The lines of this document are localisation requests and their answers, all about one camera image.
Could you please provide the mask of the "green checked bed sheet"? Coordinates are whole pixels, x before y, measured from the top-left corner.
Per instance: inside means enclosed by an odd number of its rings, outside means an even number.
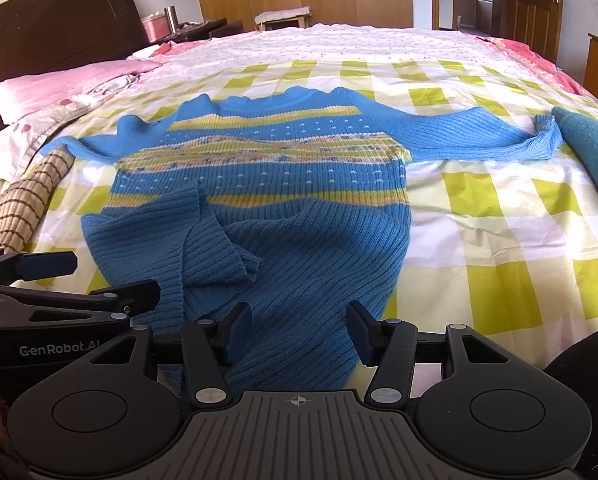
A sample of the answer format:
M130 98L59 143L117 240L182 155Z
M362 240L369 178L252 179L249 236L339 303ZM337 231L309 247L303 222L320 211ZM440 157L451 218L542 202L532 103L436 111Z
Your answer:
M149 48L138 81L71 124L169 115L205 94L346 87L410 114L482 106L527 129L556 106L598 120L598 102L523 44L461 32L318 25ZM568 148L548 162L422 162L407 170L412 240L388 315L438 332L474 326L545 366L598 330L598 194Z

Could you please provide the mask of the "dark bedside table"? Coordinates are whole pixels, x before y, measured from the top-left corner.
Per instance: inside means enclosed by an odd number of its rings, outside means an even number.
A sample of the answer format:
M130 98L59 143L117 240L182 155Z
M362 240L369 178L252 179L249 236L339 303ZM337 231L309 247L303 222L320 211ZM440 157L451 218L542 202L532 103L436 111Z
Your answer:
M159 40L154 41L154 44L163 44L164 42L173 41L176 44L185 41L199 41L211 38L222 38L242 34L244 32L244 25L242 21L229 22L226 18L219 20L205 21L200 24L188 24L172 32L169 36L165 36Z

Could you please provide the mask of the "dark wooden headboard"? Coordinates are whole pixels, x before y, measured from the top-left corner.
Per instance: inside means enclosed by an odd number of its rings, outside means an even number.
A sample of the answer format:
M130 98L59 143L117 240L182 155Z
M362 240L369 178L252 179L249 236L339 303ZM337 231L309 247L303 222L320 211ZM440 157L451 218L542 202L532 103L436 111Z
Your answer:
M0 82L125 58L147 44L133 0L0 4Z

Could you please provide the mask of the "pink storage box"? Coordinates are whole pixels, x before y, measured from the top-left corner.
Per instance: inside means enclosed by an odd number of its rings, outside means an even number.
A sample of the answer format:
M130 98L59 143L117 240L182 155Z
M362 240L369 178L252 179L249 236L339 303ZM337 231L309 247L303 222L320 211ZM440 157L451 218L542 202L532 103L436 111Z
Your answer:
M171 35L171 27L168 18L163 12L154 13L142 19L142 27L149 42L156 42Z

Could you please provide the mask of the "brown wooden door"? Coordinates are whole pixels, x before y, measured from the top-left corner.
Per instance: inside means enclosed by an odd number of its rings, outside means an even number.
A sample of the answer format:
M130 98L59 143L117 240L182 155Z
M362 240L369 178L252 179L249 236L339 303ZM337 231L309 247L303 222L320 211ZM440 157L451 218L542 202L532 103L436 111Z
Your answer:
M555 63L561 15L562 0L502 0L500 33Z

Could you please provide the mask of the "pink floral quilt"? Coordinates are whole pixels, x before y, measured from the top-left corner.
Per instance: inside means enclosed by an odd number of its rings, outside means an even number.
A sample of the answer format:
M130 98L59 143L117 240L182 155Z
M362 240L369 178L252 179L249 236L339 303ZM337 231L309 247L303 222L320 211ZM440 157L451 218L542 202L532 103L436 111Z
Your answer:
M149 60L162 66L195 46L193 42L170 41L139 50L127 60ZM150 72L116 77L90 92L46 105L0 130L0 193L23 176L38 150L60 129L96 110L122 90L138 84L140 78Z

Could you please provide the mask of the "beige brown striped folded garment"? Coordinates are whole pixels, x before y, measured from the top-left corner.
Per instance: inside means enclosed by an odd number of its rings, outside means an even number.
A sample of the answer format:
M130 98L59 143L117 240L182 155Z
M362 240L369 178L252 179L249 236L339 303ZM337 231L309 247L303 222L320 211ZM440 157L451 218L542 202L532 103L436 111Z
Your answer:
M74 163L64 144L0 194L0 249L21 252L46 214L56 187Z

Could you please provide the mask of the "metal thermos bottle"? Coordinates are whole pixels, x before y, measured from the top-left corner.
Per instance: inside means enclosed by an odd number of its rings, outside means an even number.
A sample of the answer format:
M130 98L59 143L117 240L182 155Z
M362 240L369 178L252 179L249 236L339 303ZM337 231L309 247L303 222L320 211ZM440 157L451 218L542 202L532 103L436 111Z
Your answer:
M163 9L163 13L166 17L166 20L168 21L170 31L172 32L172 34L175 34L180 28L180 23L178 22L175 6L166 6Z

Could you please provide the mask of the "pink pillow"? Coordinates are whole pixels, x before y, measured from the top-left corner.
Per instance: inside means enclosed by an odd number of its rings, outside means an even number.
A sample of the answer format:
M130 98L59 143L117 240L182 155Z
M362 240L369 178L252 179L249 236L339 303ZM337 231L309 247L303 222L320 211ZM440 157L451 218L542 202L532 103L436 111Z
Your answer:
M6 79L0 82L0 118L8 126L46 105L90 92L116 77L147 73L160 66L149 60L106 61Z

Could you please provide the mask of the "teal folded garment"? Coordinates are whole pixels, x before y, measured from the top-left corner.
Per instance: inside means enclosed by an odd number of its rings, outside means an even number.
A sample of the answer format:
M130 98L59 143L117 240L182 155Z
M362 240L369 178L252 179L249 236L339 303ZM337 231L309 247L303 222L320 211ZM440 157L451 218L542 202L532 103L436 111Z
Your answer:
M598 120L555 106L552 114L562 137L582 162L598 189Z

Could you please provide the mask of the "small stool with white cushion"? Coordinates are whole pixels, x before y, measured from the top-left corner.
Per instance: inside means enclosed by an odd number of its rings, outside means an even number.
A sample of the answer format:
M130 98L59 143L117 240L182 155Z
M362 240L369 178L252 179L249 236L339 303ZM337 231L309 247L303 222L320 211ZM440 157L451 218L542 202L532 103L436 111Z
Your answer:
M283 28L307 28L311 17L308 6L278 11L265 11L254 18L256 29L269 32Z

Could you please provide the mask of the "blue striped knit sweater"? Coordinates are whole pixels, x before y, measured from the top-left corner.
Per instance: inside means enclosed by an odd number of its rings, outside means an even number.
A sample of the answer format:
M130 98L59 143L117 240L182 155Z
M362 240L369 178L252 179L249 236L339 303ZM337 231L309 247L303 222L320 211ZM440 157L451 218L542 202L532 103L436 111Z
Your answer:
M108 284L159 284L139 324L175 333L250 306L244 355L227 374L241 392L346 384L356 362L346 306L384 312L410 242L408 164L545 160L561 141L546 115L527 132L482 107L420 116L346 88L293 87L198 96L156 122L126 115L113 134L58 143L116 168L81 226Z

